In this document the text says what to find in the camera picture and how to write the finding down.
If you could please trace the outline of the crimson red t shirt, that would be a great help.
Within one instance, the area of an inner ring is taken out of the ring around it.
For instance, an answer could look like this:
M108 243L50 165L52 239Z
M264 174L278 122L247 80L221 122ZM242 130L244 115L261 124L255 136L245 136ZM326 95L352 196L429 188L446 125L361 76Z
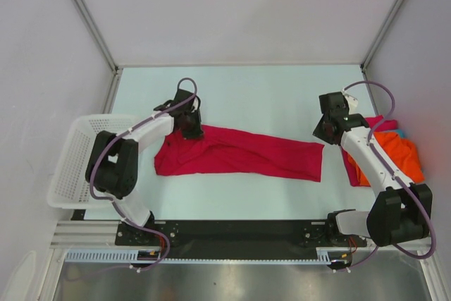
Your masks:
M204 125L204 136L166 136L154 157L159 176L254 173L319 182L323 145Z

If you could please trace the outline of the white perforated plastic basket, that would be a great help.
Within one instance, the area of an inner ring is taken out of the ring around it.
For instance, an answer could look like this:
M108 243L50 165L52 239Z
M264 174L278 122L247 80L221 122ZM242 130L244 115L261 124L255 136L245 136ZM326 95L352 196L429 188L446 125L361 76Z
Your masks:
M68 132L47 194L50 207L61 209L99 209L110 205L95 200L89 192L85 171L94 141L103 130L120 133L138 122L127 114L92 114L76 118Z

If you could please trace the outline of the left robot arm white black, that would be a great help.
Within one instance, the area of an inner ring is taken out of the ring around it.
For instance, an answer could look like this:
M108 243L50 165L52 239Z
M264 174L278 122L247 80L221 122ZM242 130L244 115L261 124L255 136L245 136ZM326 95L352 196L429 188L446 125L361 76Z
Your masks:
M85 171L89 193L95 200L112 203L121 220L132 226L130 234L140 244L150 243L156 235L153 213L135 190L140 154L175 132L187 139L201 138L200 105L197 94L178 89L175 97L155 107L149 118L119 133L97 133Z

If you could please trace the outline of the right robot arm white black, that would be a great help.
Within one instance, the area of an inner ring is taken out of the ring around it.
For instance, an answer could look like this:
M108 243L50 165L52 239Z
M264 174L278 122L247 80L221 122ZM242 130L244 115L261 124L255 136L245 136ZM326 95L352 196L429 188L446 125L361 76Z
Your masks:
M322 117L314 136L338 145L357 163L375 195L369 211L336 211L325 227L332 245L342 245L351 235L371 239L377 246L435 237L431 223L433 195L426 184L416 184L398 168L376 140L366 119L350 113L347 96L331 92L319 97Z

